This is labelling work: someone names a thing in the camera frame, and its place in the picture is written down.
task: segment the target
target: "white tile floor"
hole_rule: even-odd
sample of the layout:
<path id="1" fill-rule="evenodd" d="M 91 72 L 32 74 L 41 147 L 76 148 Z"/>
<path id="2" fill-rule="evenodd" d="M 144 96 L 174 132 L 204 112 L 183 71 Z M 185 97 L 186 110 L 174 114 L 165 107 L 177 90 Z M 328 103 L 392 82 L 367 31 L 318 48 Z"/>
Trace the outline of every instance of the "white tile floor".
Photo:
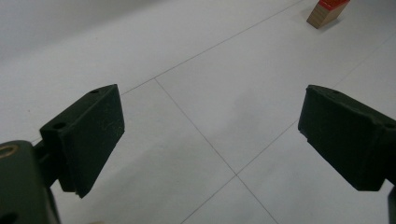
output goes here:
<path id="1" fill-rule="evenodd" d="M 119 84 L 126 133 L 84 199 L 52 187 L 65 224 L 388 223 L 386 182 L 357 192 L 296 121 L 308 84 L 396 119 L 396 2 L 0 2 L 0 142 Z"/>

